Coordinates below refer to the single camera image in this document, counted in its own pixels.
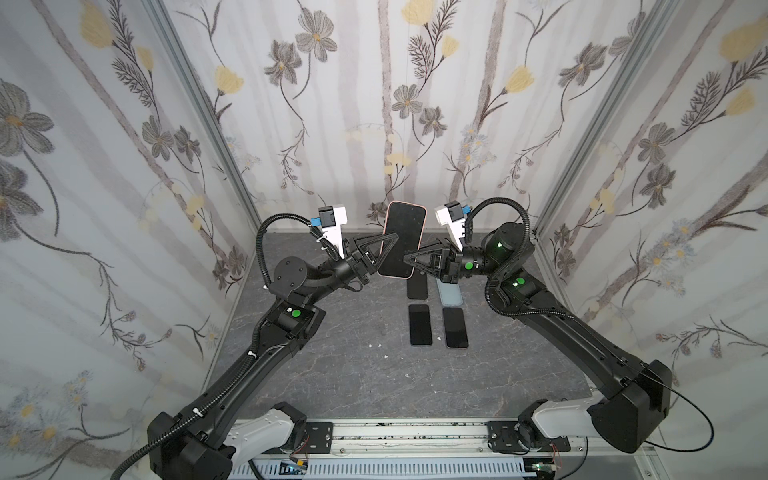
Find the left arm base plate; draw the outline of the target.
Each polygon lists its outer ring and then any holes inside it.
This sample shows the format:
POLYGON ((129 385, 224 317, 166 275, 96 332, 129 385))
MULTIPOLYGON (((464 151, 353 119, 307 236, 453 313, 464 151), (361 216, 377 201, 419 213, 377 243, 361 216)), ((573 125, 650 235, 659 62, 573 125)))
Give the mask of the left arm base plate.
POLYGON ((334 424, 332 422, 308 422, 305 439, 297 450, 302 455, 326 455, 332 450, 334 424))

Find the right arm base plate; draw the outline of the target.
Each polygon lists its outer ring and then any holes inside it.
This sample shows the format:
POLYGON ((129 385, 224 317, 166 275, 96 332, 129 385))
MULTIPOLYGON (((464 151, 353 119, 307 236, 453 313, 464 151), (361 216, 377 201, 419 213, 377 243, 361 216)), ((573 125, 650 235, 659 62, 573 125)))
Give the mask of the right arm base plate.
POLYGON ((517 425, 517 421, 489 421, 486 424, 489 449, 501 454, 525 454, 527 450, 520 443, 517 425))

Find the black phone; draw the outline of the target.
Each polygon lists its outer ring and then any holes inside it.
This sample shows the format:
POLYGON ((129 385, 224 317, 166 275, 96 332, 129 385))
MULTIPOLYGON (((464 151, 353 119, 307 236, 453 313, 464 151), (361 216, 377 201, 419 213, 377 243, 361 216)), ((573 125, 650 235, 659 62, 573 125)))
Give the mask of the black phone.
POLYGON ((433 344, 429 306, 412 304, 408 306, 409 339, 412 346, 433 344))

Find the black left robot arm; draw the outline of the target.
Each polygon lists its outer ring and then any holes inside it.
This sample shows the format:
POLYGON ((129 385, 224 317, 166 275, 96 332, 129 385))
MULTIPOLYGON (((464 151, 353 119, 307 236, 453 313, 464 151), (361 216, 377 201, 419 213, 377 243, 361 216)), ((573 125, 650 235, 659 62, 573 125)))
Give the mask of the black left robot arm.
POLYGON ((162 412, 150 423, 152 472, 162 479, 226 479, 265 452, 300 446, 306 416, 295 407, 281 402, 244 423, 240 411, 316 334, 326 315, 318 302, 353 282, 367 284, 397 240, 396 234, 355 239, 346 257, 318 266, 296 256, 278 262, 268 287, 275 301, 237 361, 178 414, 162 412))

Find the light blue phone case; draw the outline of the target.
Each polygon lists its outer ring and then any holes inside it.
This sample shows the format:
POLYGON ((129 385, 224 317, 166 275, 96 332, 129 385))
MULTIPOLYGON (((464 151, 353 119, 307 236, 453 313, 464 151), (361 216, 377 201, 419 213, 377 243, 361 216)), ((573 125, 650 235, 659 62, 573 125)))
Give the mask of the light blue phone case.
POLYGON ((463 296, 458 284, 436 281, 441 305, 444 308, 459 308, 463 306, 463 296))

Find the black phone case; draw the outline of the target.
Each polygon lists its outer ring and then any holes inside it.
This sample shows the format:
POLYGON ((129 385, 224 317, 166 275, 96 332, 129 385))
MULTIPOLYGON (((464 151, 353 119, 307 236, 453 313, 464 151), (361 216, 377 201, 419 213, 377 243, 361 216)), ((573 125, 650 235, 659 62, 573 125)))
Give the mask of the black phone case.
POLYGON ((426 300, 428 298, 428 277, 422 272, 415 272, 407 280, 407 298, 426 300))

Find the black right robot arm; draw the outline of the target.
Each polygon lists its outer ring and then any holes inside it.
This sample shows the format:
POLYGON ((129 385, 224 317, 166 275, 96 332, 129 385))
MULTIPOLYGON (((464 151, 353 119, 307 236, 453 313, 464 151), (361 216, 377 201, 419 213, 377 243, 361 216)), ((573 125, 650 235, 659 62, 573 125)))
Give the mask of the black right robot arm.
POLYGON ((539 449, 560 437, 599 437, 621 452, 636 452, 669 413, 671 370, 624 351, 571 313, 524 269, 532 251, 525 226, 507 222, 478 246, 439 239, 405 253, 404 261, 444 283, 485 277, 492 311, 535 330, 597 388, 589 398, 531 404, 517 418, 522 448, 539 449))

